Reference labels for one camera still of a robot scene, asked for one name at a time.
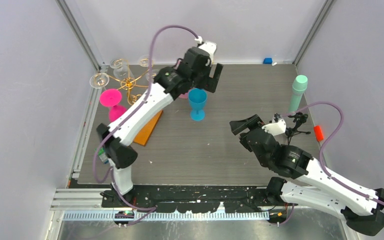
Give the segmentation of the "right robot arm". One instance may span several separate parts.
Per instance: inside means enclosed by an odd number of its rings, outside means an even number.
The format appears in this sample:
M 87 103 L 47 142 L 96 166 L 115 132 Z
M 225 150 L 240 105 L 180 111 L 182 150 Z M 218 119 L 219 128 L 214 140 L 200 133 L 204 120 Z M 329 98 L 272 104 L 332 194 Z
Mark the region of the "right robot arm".
M 375 236 L 384 228 L 384 189 L 370 189 L 341 175 L 326 173 L 320 160 L 299 147 L 280 144 L 275 136 L 286 132 L 285 120 L 275 114 L 265 124 L 255 114 L 230 121 L 239 142 L 254 153 L 259 164 L 276 173 L 265 190 L 271 205 L 308 206 L 344 221 L 352 230 Z

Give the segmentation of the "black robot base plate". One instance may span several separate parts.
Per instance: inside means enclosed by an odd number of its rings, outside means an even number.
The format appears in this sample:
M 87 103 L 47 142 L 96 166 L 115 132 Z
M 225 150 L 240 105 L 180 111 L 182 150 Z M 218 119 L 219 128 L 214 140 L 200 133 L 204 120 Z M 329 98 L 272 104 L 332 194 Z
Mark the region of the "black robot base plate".
M 164 214 L 205 214 L 221 209 L 228 214 L 262 213 L 279 207 L 286 214 L 292 209 L 292 204 L 268 197 L 264 186 L 134 185 L 123 197 L 113 187 L 100 196 L 104 208 L 133 206 L 142 213 L 151 208 Z

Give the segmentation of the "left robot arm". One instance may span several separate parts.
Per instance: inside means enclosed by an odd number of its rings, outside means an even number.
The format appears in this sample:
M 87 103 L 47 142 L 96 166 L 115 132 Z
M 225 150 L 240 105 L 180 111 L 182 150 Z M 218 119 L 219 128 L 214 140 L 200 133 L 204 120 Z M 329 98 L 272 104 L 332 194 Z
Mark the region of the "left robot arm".
M 132 165 L 138 153 L 131 147 L 139 131 L 180 95 L 196 88 L 216 91 L 223 65 L 218 63 L 210 75 L 217 45 L 205 42 L 189 48 L 177 66 L 161 68 L 153 82 L 121 117 L 109 125 L 101 123 L 96 131 L 112 166 L 114 200 L 121 207 L 133 202 Z

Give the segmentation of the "blue plastic wine glass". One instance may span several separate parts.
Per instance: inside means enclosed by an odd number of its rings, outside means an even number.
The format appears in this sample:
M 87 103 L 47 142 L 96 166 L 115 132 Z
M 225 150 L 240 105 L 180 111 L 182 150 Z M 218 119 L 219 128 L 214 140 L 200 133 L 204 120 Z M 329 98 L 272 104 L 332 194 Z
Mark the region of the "blue plastic wine glass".
M 194 88 L 188 93 L 188 102 L 191 107 L 189 115 L 193 121 L 199 122 L 205 118 L 204 107 L 207 99 L 206 91 L 199 88 Z

